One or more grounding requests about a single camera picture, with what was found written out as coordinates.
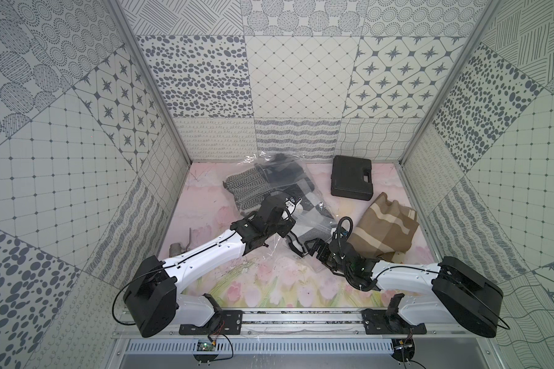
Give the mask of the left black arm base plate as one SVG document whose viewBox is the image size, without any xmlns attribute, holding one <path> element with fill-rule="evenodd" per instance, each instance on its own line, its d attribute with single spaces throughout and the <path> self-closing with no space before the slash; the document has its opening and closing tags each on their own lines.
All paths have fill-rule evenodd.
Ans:
<svg viewBox="0 0 554 369">
<path fill-rule="evenodd" d="M 242 310 L 226 310 L 210 294 L 180 295 L 175 319 L 180 335 L 239 335 L 243 324 Z"/>
</svg>

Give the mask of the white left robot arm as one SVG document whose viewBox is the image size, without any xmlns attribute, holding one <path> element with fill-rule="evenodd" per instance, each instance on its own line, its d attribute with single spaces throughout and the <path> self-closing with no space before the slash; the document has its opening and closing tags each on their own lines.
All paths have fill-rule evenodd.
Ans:
<svg viewBox="0 0 554 369">
<path fill-rule="evenodd" d="M 273 235 L 286 237 L 295 225 L 292 214 L 297 203 L 292 195 L 274 192 L 218 238 L 163 261 L 146 258 L 118 293 L 132 317 L 127 324 L 137 327 L 143 338 L 171 324 L 201 328 L 207 335 L 221 332 L 226 318 L 212 295 L 185 295 L 184 290 L 217 267 L 266 246 Z"/>
</svg>

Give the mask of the clear plastic vacuum bag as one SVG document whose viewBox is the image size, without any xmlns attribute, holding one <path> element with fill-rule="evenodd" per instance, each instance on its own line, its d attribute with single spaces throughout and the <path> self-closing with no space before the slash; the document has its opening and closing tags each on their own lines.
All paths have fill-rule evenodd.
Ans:
<svg viewBox="0 0 554 369">
<path fill-rule="evenodd" d="M 318 261 L 319 247 L 332 238 L 336 221 L 322 193 L 301 158 L 284 153 L 261 153 L 237 164 L 237 170 L 223 180 L 242 215 L 260 209 L 264 200 L 286 206 L 283 218 L 295 225 L 284 237 L 297 259 L 315 272 L 326 267 Z"/>
</svg>

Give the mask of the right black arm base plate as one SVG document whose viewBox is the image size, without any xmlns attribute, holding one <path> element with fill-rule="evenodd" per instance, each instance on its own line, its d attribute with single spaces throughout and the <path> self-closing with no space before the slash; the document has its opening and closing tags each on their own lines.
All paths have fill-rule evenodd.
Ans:
<svg viewBox="0 0 554 369">
<path fill-rule="evenodd" d="M 386 310 L 366 308 L 361 310 L 363 326 L 367 335 L 425 335 L 424 323 L 412 325 L 399 314 L 399 304 L 405 297 L 395 294 Z"/>
</svg>

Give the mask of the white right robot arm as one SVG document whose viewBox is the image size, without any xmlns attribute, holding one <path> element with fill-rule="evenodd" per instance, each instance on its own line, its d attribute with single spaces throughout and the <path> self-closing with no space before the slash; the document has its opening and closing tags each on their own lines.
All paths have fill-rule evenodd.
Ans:
<svg viewBox="0 0 554 369">
<path fill-rule="evenodd" d="M 510 328 L 500 316 L 503 291 L 458 258 L 432 264 L 363 258 L 352 249 L 349 235 L 334 232 L 330 242 L 314 238 L 300 243 L 291 236 L 286 240 L 298 256 L 317 258 L 357 291 L 395 292 L 385 312 L 363 311 L 367 329 L 382 322 L 392 334 L 423 335 L 428 324 L 458 324 L 474 335 L 494 338 L 499 329 Z"/>
</svg>

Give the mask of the black white checkered blanket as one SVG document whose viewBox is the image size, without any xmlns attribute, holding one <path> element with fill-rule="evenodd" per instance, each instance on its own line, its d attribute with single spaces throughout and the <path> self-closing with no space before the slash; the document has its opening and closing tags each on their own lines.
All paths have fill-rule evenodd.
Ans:
<svg viewBox="0 0 554 369">
<path fill-rule="evenodd" d="M 297 224 L 319 229 L 321 232 L 329 232 L 335 227 L 335 218 L 313 184 L 300 180 L 295 184 L 281 187 L 279 191 L 293 200 L 295 209 L 292 215 Z"/>
</svg>

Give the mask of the beige striped blanket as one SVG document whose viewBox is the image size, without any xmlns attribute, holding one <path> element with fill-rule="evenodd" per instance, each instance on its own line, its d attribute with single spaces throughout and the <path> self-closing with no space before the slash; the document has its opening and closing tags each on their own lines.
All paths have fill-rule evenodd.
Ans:
<svg viewBox="0 0 554 369">
<path fill-rule="evenodd" d="M 401 263 L 419 226 L 416 210 L 382 192 L 353 227 L 348 242 L 363 258 Z"/>
</svg>

